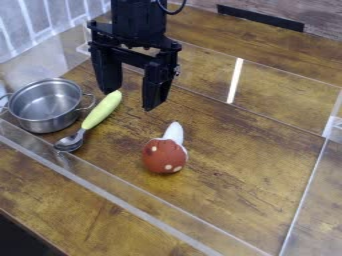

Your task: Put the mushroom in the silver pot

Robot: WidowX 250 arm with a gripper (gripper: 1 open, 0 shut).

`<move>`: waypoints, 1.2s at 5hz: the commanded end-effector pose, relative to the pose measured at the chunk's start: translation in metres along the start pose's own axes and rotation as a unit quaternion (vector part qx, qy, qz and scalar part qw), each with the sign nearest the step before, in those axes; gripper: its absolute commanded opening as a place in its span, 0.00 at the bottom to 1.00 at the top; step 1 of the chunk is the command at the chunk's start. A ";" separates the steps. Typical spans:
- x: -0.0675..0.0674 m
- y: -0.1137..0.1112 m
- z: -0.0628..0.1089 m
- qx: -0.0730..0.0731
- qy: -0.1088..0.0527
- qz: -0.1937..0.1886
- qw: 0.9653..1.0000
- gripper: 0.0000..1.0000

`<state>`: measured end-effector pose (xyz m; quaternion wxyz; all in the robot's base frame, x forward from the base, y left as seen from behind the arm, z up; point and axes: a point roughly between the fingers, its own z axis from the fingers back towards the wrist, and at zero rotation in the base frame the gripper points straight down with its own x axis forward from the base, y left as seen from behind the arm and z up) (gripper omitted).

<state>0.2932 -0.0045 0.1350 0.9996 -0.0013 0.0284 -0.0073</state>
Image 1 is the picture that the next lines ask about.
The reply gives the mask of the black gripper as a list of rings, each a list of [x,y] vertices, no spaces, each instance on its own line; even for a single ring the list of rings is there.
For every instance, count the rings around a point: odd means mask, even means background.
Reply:
[[[122,87],[122,64],[146,66],[143,108],[155,109],[166,100],[178,74],[182,45],[166,36],[169,0],[111,0],[111,22],[90,21],[90,53],[101,91]]]

